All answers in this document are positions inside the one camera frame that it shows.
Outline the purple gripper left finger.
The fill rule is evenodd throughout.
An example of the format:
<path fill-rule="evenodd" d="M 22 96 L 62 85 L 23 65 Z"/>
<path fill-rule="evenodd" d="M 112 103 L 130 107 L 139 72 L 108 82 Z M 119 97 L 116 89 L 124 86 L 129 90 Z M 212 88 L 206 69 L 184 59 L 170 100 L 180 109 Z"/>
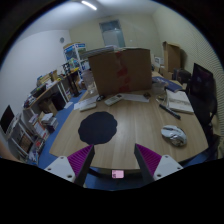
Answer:
<path fill-rule="evenodd" d="M 68 157 L 59 156 L 45 171 L 83 187 L 94 155 L 94 146 L 89 145 Z"/>

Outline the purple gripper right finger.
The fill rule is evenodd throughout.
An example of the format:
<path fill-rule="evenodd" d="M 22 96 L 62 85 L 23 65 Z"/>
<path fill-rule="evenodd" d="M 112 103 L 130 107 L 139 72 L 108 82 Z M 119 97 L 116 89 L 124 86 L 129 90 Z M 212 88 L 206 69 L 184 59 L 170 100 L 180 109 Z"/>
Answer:
<path fill-rule="evenodd" d="M 140 144 L 135 144 L 134 154 L 145 184 L 160 180 L 182 169 L 182 166 L 171 156 L 161 156 Z"/>

